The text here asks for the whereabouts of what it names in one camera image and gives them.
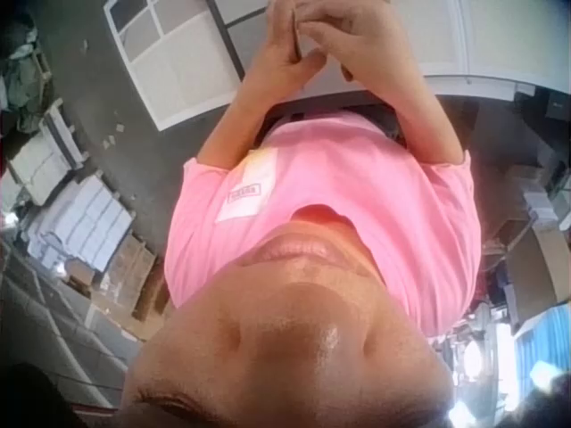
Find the forearm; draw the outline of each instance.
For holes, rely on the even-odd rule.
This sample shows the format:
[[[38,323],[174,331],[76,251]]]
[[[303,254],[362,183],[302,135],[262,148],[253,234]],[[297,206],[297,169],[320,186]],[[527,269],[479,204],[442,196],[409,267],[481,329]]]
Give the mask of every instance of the forearm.
[[[252,149],[267,112],[238,92],[196,156],[198,163],[228,170],[237,166]]]
[[[407,146],[419,162],[459,165],[464,161],[456,132],[420,72],[387,101],[396,110]]]

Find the mouth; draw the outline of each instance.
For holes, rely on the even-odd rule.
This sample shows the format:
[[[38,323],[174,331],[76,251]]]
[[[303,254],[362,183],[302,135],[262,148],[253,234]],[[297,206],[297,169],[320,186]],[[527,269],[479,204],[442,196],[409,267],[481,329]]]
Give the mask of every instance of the mouth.
[[[356,270],[341,250],[326,239],[306,234],[289,233],[271,238],[254,249],[243,261],[244,266],[257,263],[306,257],[320,264]]]

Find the gray floor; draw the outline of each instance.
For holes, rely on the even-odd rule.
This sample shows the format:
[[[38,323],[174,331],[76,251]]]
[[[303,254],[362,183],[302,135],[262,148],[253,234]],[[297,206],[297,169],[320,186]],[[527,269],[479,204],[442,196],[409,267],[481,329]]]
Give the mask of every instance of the gray floor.
[[[159,253],[166,247],[185,160],[195,155],[220,112],[159,133],[112,41],[102,0],[35,0],[32,13],[54,75],[55,92],[108,184],[137,213],[135,230]],[[84,40],[88,49],[84,53]],[[116,125],[125,126],[117,133]],[[103,140],[117,144],[105,150]]]

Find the white label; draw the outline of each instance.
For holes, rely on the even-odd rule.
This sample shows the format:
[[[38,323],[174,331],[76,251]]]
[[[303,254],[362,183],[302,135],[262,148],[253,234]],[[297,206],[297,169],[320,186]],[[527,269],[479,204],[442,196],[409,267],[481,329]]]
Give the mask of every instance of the white label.
[[[258,214],[276,185],[276,167],[276,148],[251,152],[244,159],[242,181],[228,193],[216,222]]]

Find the pink t-shirt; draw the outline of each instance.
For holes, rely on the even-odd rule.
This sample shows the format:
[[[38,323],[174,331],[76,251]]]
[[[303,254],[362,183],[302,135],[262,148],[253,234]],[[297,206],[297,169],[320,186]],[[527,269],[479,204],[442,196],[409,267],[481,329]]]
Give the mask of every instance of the pink t-shirt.
[[[308,205],[351,220],[425,335],[461,318],[481,254],[469,155],[460,166],[420,164],[351,113],[282,125],[231,171],[185,165],[165,260],[174,305]]]

